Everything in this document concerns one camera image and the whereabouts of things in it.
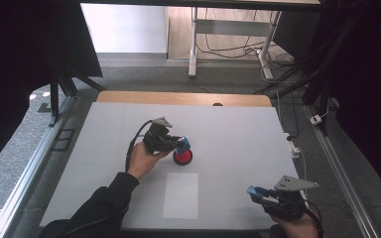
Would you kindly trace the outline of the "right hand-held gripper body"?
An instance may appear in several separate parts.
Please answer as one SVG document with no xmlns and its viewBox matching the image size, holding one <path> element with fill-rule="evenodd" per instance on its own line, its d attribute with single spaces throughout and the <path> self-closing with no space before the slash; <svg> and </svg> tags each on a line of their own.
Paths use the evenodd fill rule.
<svg viewBox="0 0 381 238">
<path fill-rule="evenodd" d="M 318 187 L 317 182 L 283 176 L 269 190 L 268 196 L 275 198 L 275 201 L 266 200 L 263 208 L 266 213 L 286 221 L 299 219 L 307 210 L 301 191 Z"/>
</svg>

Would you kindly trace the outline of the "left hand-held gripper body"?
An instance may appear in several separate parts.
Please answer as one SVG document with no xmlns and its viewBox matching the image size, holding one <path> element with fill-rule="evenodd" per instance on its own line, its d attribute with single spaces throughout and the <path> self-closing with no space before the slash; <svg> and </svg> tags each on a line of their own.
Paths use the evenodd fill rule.
<svg viewBox="0 0 381 238">
<path fill-rule="evenodd" d="M 147 151 L 151 154 L 155 152 L 169 152 L 170 147 L 177 147 L 175 137 L 169 134 L 173 125 L 165 118 L 157 118 L 150 121 L 150 128 L 144 134 L 143 142 Z"/>
</svg>

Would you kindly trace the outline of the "blue stamp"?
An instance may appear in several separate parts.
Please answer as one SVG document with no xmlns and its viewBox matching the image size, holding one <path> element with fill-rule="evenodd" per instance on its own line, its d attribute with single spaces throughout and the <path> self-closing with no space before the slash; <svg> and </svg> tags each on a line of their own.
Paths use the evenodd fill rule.
<svg viewBox="0 0 381 238">
<path fill-rule="evenodd" d="M 178 143 L 177 152 L 181 155 L 184 152 L 188 151 L 191 148 L 191 144 L 188 139 L 185 140 L 184 143 Z"/>
</svg>

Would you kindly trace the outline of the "blue stamp cap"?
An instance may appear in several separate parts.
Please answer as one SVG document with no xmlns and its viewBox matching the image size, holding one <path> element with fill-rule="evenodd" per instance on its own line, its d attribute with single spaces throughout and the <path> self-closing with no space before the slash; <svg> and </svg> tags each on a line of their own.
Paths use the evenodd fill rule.
<svg viewBox="0 0 381 238">
<path fill-rule="evenodd" d="M 247 189 L 246 189 L 246 192 L 250 195 L 251 199 L 252 199 L 252 196 L 255 195 L 255 196 L 262 196 L 260 194 L 257 193 L 257 188 L 259 186 L 249 186 Z"/>
</svg>

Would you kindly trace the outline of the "red ink pad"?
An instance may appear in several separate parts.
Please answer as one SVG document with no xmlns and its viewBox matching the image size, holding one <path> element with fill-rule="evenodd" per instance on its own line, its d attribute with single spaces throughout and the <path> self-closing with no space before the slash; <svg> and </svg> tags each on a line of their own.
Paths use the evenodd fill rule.
<svg viewBox="0 0 381 238">
<path fill-rule="evenodd" d="M 186 150 L 181 154 L 177 151 L 174 151 L 173 158 L 177 165 L 186 166 L 192 161 L 192 151 Z"/>
</svg>

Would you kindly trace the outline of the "white paper sheet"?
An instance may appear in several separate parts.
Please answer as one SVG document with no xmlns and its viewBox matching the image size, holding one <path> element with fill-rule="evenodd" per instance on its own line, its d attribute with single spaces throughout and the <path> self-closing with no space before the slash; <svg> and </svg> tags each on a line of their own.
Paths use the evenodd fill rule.
<svg viewBox="0 0 381 238">
<path fill-rule="evenodd" d="M 167 174 L 163 217 L 198 218 L 198 174 Z"/>
</svg>

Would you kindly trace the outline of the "person's right hand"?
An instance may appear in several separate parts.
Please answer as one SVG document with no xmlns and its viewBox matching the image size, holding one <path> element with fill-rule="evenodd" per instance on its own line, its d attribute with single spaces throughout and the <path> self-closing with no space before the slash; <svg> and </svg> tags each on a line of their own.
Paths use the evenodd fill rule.
<svg viewBox="0 0 381 238">
<path fill-rule="evenodd" d="M 286 221 L 272 215 L 272 220 L 278 223 L 289 238 L 319 238 L 315 215 L 304 213 L 299 219 Z"/>
</svg>

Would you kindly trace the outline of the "person's left hand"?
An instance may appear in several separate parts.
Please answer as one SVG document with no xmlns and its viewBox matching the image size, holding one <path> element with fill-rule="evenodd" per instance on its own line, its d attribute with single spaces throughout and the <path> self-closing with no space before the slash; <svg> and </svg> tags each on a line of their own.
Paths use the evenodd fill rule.
<svg viewBox="0 0 381 238">
<path fill-rule="evenodd" d="M 143 143 L 137 143 L 133 147 L 127 173 L 135 179 L 141 179 L 155 167 L 159 160 L 165 158 L 169 154 L 169 152 L 151 154 L 147 151 Z"/>
</svg>

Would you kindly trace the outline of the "white power strip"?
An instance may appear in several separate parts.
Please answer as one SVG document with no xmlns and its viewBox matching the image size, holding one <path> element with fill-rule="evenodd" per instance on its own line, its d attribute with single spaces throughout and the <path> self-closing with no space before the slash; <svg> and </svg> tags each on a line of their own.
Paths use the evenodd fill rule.
<svg viewBox="0 0 381 238">
<path fill-rule="evenodd" d="M 295 146 L 295 144 L 293 142 L 294 137 L 291 136 L 289 133 L 285 133 L 284 136 L 285 136 L 285 139 L 288 143 L 289 151 L 290 151 L 292 158 L 297 159 L 300 156 L 301 151 L 298 147 Z"/>
</svg>

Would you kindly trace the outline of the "black stand legs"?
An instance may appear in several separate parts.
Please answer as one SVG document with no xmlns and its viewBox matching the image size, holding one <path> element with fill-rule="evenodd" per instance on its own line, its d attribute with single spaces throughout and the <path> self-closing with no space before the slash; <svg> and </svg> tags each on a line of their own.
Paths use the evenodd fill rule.
<svg viewBox="0 0 381 238">
<path fill-rule="evenodd" d="M 255 94 L 260 94 L 261 92 L 266 92 L 267 96 L 271 99 L 278 99 L 279 97 L 290 94 L 291 92 L 306 87 L 306 91 L 302 95 L 302 102 L 305 105 L 313 105 L 317 100 L 320 101 L 320 105 L 325 105 L 329 97 L 328 92 L 328 82 L 326 80 L 325 72 L 326 68 L 320 66 L 313 72 L 304 75 L 301 79 L 296 82 L 292 82 L 289 86 L 277 89 L 272 92 L 272 88 L 278 84 L 283 83 L 285 79 L 289 78 L 290 75 L 297 70 L 295 68 L 290 68 L 277 80 L 272 80 L 264 88 L 255 91 Z"/>
</svg>

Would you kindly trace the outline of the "black tripod stand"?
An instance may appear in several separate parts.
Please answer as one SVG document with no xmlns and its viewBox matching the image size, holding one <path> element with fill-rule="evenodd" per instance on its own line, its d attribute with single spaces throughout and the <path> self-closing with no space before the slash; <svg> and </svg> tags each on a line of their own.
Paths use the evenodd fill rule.
<svg viewBox="0 0 381 238">
<path fill-rule="evenodd" d="M 67 66 L 65 69 L 58 68 L 54 73 L 53 79 L 50 83 L 50 112 L 51 123 L 50 127 L 55 127 L 60 119 L 60 102 L 59 102 L 59 89 L 61 89 L 65 96 L 73 97 L 77 94 L 77 88 L 73 80 L 77 78 L 81 82 L 87 84 L 98 92 L 104 91 L 105 87 L 92 80 L 85 73 L 80 72 L 72 66 Z"/>
</svg>

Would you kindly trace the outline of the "black curtain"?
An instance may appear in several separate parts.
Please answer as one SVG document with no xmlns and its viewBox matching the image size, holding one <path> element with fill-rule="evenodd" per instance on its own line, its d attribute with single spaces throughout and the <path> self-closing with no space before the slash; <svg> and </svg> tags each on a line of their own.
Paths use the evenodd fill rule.
<svg viewBox="0 0 381 238">
<path fill-rule="evenodd" d="M 329 66 L 328 88 L 339 108 L 336 120 L 381 178 L 381 0 L 320 0 L 322 13 L 314 45 L 336 30 L 346 14 L 358 20 Z"/>
<path fill-rule="evenodd" d="M 75 73 L 102 75 L 80 0 L 0 0 L 0 153 L 30 94 Z"/>
</svg>

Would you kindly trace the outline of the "aluminium floor rail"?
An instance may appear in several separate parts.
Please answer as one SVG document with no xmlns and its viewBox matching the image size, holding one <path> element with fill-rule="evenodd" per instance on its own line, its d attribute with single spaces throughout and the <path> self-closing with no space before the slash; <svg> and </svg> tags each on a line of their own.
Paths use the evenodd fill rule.
<svg viewBox="0 0 381 238">
<path fill-rule="evenodd" d="M 318 125 L 311 124 L 317 136 L 318 142 L 326 156 L 337 183 L 345 197 L 351 213 L 358 224 L 364 238 L 379 238 L 378 232 L 354 186 L 351 183 L 337 153 L 328 136 L 326 136 Z"/>
<path fill-rule="evenodd" d="M 41 140 L 25 164 L 23 171 L 20 173 L 11 193 L 7 196 L 5 203 L 0 208 L 0 238 L 4 238 L 8 233 L 18 209 L 25 199 L 47 153 L 51 150 L 53 141 L 67 120 L 75 101 L 75 97 L 67 96 L 59 107 L 61 111 L 59 118 L 52 116 L 50 121 L 46 123 L 46 128 L 43 131 Z"/>
</svg>

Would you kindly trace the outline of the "white desk frame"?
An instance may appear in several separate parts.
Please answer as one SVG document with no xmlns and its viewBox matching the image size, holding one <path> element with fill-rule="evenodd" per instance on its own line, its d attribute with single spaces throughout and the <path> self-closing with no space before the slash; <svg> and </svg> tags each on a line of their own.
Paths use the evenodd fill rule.
<svg viewBox="0 0 381 238">
<path fill-rule="evenodd" d="M 261 72 L 266 80 L 272 80 L 273 74 L 268 66 L 267 53 L 272 42 L 281 12 L 272 11 L 268 22 L 256 21 L 232 21 L 200 19 L 196 7 L 191 7 L 191 45 L 189 77 L 196 76 L 196 37 L 198 34 L 224 35 L 224 36 L 244 36 L 244 37 L 264 37 L 265 43 L 261 50 L 256 50 L 255 54 L 261 64 Z"/>
</svg>

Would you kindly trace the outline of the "black floor bracket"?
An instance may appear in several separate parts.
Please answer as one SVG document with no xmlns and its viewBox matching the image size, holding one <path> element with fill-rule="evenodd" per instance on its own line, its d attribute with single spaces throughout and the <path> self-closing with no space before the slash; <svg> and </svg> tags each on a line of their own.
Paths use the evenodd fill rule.
<svg viewBox="0 0 381 238">
<path fill-rule="evenodd" d="M 66 152 L 72 142 L 74 136 L 74 129 L 62 129 L 58 132 L 54 143 L 52 145 L 52 150 L 56 152 Z"/>
</svg>

